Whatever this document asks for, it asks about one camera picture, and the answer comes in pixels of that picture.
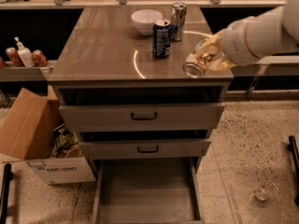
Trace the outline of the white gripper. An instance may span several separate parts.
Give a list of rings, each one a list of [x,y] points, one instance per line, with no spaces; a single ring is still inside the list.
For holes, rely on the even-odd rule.
[[[201,56],[223,53],[225,58],[212,59],[208,62],[208,69],[213,72],[232,69],[235,65],[247,66],[256,63],[260,58],[255,56],[249,49],[247,34],[248,29],[246,26],[224,29],[204,39],[196,54]]]

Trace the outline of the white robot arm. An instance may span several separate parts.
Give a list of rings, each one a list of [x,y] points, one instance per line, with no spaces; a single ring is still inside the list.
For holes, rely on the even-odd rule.
[[[196,51],[204,70],[225,63],[246,66],[263,57],[298,50],[299,0],[287,0],[257,17],[234,21],[217,32]]]

